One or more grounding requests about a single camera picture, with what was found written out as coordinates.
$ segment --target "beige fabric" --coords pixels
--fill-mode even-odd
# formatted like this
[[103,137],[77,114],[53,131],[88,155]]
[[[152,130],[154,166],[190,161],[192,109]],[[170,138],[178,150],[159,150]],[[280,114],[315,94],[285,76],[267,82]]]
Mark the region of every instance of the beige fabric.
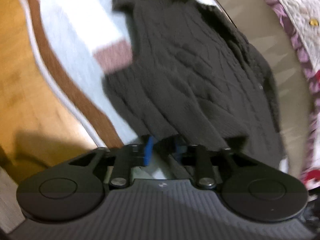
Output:
[[276,14],[264,0],[218,0],[238,29],[267,59],[276,78],[289,173],[300,176],[312,103],[307,82]]
[[17,184],[0,167],[0,228],[6,233],[24,220],[16,199],[16,190]]
[[297,30],[315,72],[320,70],[320,0],[279,0]]

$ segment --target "metal screw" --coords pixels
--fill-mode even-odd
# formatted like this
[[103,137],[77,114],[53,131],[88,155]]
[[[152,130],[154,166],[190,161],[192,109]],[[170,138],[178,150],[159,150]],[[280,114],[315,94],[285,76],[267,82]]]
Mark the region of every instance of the metal screw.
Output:
[[111,180],[111,184],[114,186],[122,187],[127,183],[125,178],[114,178]]
[[131,144],[131,150],[132,152],[136,153],[139,151],[139,145],[138,144]]
[[215,181],[212,178],[201,178],[199,179],[199,185],[204,187],[212,187],[214,186]]

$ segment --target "gray plastic base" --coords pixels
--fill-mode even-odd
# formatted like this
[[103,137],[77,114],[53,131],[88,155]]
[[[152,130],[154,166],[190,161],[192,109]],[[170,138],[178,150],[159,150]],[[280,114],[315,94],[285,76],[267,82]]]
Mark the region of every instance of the gray plastic base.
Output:
[[19,240],[311,240],[297,219],[261,224],[229,211],[216,193],[189,180],[136,179],[111,191],[98,209],[64,224],[25,220],[11,234]]

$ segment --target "folded sweater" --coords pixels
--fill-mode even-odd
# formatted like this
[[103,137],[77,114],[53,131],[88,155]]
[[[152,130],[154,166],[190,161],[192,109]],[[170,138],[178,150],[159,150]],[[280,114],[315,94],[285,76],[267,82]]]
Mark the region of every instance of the folded sweater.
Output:
[[215,7],[195,0],[113,0],[136,29],[133,63],[105,78],[118,113],[141,136],[181,134],[272,167],[284,157],[271,69]]

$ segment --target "sweater sleeve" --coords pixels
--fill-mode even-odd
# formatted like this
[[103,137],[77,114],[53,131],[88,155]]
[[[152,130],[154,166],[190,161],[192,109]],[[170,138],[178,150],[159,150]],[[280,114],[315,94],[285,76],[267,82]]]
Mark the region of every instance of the sweater sleeve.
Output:
[[279,110],[279,103],[278,103],[279,97],[278,97],[275,78],[273,76],[270,65],[266,61],[266,59],[260,54],[260,52],[258,52],[258,50],[252,44],[250,44],[247,41],[246,38],[245,38],[245,41],[247,42],[248,52],[251,56],[251,60],[254,61],[253,64],[250,64],[250,65],[256,68],[256,69],[253,69],[253,71],[256,75],[256,78],[259,80],[260,84],[263,87],[263,91],[268,100],[268,104],[270,107],[270,111],[272,114],[276,131],[279,132],[280,131],[280,110]]

